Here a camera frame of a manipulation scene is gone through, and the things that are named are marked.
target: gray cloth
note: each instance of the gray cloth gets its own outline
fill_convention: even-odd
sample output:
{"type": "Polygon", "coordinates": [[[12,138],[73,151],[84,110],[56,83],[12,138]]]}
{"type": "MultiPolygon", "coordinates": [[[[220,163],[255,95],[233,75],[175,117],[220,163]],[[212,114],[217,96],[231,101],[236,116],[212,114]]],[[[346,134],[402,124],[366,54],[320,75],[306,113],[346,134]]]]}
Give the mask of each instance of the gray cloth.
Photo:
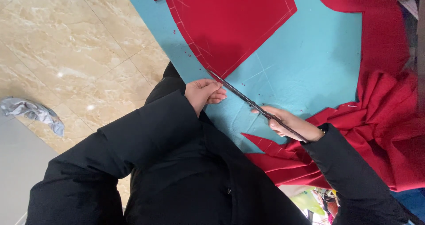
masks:
{"type": "Polygon", "coordinates": [[[44,105],[27,99],[5,97],[0,100],[0,111],[4,115],[23,115],[28,119],[38,120],[50,126],[56,135],[63,136],[64,125],[57,114],[44,105]]]}

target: beige tile floor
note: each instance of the beige tile floor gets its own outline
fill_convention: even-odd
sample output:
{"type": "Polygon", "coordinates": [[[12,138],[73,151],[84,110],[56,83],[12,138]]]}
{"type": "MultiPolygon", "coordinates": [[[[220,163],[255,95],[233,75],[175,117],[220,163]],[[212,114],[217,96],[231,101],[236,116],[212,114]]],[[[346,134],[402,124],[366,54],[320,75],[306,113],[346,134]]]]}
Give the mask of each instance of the beige tile floor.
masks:
{"type": "Polygon", "coordinates": [[[167,62],[129,0],[0,0],[0,97],[52,108],[62,138],[19,119],[58,153],[143,106],[167,62]]]}

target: blue table surface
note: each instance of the blue table surface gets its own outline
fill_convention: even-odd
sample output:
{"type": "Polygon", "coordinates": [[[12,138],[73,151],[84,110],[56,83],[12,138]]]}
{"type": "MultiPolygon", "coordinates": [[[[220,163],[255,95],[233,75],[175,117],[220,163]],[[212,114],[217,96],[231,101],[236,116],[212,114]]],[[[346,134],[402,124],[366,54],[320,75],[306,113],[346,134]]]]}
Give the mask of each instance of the blue table surface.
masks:
{"type": "MultiPolygon", "coordinates": [[[[165,0],[130,1],[186,83],[210,78],[196,57],[188,56],[191,50],[165,0]]],[[[336,12],[320,0],[295,3],[298,11],[226,81],[259,105],[284,108],[306,119],[326,107],[355,101],[362,20],[360,13],[336,12]]],[[[262,152],[240,133],[286,142],[268,128],[263,116],[251,114],[247,103],[231,92],[205,111],[245,153],[262,152]]]]}

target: red fabric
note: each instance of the red fabric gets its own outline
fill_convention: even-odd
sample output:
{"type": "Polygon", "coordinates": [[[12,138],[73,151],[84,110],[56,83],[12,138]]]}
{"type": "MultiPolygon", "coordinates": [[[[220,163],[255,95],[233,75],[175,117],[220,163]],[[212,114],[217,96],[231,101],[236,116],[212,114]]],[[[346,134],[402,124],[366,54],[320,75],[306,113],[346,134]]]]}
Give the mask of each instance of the red fabric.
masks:
{"type": "MultiPolygon", "coordinates": [[[[332,123],[390,189],[425,187],[425,118],[417,115],[417,77],[400,73],[408,46],[396,0],[321,1],[333,10],[363,13],[359,102],[324,109],[307,121],[332,123]]],[[[265,152],[247,157],[276,185],[330,188],[299,142],[278,145],[243,135],[265,152]]]]}
{"type": "Polygon", "coordinates": [[[294,0],[166,1],[194,56],[222,78],[297,11],[294,0]]]}

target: folded red fabric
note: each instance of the folded red fabric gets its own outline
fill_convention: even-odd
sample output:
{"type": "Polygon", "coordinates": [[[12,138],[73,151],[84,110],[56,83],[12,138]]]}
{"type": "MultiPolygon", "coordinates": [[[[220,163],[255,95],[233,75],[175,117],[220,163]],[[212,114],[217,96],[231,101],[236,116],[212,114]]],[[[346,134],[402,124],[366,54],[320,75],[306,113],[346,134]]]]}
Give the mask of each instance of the folded red fabric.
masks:
{"type": "MultiPolygon", "coordinates": [[[[363,14],[359,102],[326,108],[307,121],[332,123],[390,189],[425,187],[425,118],[417,115],[417,77],[411,71],[400,72],[408,45],[396,0],[321,1],[333,10],[363,14]]],[[[299,142],[278,145],[243,135],[265,152],[246,156],[276,185],[330,188],[299,142]]]]}
{"type": "Polygon", "coordinates": [[[166,1],[193,56],[222,78],[297,11],[294,0],[166,1]]]}

